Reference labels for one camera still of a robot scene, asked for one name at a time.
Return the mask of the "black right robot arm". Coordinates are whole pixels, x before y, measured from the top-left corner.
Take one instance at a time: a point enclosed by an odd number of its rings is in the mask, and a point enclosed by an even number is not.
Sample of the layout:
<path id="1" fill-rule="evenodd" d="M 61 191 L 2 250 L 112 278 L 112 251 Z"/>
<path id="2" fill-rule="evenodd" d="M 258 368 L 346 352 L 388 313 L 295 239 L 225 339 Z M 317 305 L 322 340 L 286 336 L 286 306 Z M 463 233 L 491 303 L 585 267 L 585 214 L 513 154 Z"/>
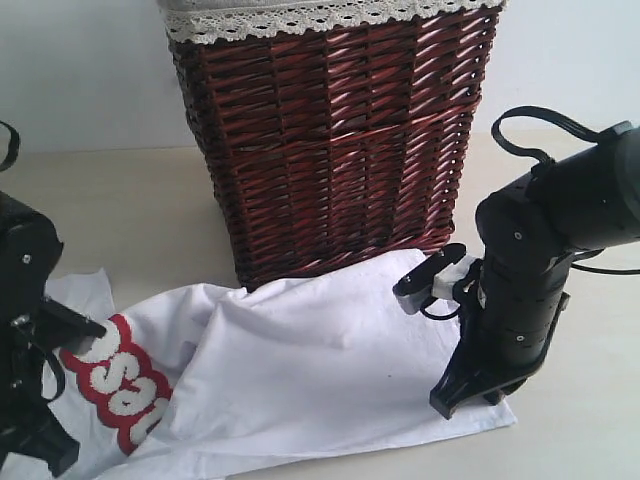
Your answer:
<path id="1" fill-rule="evenodd" d="M 538 164 L 476 209 L 484 245 L 467 271 L 442 271 L 460 305 L 460 340 L 430 405 L 449 419 L 491 405 L 544 363 L 578 259 L 639 239 L 639 131 L 629 123 L 565 160 Z"/>

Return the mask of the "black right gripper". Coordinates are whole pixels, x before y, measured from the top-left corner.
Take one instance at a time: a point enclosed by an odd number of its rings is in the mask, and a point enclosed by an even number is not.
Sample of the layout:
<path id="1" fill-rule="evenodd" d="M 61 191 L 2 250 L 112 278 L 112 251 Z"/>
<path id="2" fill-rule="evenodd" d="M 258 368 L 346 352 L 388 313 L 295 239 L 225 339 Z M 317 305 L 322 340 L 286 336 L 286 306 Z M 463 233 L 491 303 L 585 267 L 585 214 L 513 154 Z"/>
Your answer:
<path id="1" fill-rule="evenodd" d="M 461 340 L 429 395 L 444 418 L 474 399 L 496 405 L 545 360 L 573 258 L 547 197 L 556 169 L 537 165 L 476 209 L 480 276 L 464 303 Z"/>

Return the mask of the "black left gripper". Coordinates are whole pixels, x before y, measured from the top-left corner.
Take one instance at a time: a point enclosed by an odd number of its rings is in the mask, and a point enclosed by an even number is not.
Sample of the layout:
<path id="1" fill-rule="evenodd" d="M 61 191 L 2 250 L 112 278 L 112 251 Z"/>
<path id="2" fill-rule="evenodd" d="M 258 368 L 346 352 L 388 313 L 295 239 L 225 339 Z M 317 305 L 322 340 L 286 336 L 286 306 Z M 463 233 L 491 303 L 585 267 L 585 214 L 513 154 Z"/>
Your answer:
<path id="1" fill-rule="evenodd" d="M 46 282 L 63 251 L 53 222 L 1 194 L 1 428 L 14 430 L 12 452 L 42 460 L 61 476 L 80 444 L 48 409 L 65 390 L 51 335 Z"/>

